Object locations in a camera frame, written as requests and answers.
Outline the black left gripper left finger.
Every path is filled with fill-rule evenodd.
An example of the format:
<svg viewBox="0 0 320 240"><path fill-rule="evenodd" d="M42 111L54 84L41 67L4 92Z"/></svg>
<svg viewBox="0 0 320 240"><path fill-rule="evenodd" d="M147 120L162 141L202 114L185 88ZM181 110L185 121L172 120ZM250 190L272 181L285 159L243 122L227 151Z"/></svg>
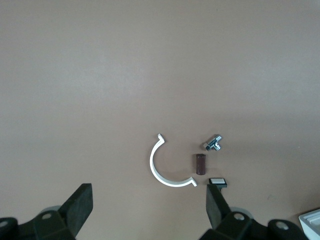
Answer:
<svg viewBox="0 0 320 240"><path fill-rule="evenodd" d="M83 183L59 207L33 219L37 240L74 240L93 210L93 188Z"/></svg>

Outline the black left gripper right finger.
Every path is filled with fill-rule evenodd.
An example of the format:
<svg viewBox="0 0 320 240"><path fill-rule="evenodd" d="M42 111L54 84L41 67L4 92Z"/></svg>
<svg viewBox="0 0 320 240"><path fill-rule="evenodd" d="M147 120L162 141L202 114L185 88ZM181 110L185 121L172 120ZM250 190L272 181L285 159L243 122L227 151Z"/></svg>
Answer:
<svg viewBox="0 0 320 240"><path fill-rule="evenodd" d="M206 213L211 228L202 240L248 240L252 227L251 218L243 212L232 211L220 189L214 184L206 187Z"/></svg>

